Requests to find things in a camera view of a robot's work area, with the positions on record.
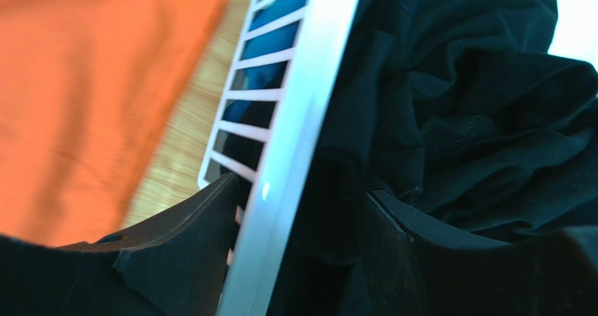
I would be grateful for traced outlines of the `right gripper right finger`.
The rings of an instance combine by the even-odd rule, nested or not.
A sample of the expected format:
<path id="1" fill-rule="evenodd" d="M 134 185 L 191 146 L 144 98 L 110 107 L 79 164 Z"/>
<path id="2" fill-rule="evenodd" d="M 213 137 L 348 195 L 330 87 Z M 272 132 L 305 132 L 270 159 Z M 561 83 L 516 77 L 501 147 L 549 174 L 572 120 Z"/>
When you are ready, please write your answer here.
<path id="1" fill-rule="evenodd" d="M 357 235 L 374 315 L 597 314 L 595 226 L 511 244 L 374 190 Z"/>

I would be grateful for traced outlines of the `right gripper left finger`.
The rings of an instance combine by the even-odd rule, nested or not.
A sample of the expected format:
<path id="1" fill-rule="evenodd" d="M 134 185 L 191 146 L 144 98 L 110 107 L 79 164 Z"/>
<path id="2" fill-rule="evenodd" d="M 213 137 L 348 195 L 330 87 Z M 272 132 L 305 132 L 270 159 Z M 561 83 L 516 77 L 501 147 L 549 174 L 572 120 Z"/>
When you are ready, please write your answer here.
<path id="1" fill-rule="evenodd" d="M 1 238 L 2 315 L 214 315 L 238 230 L 238 179 L 98 242 Z"/>

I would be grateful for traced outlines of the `orange t shirt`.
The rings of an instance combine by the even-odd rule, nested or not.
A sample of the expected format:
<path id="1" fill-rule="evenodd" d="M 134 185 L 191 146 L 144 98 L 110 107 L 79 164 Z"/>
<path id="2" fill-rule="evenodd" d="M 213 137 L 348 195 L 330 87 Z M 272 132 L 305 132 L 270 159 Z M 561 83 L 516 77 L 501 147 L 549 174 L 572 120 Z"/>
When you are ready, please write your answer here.
<path id="1" fill-rule="evenodd" d="M 1 234 L 118 230 L 227 0 L 1 0 Z"/>

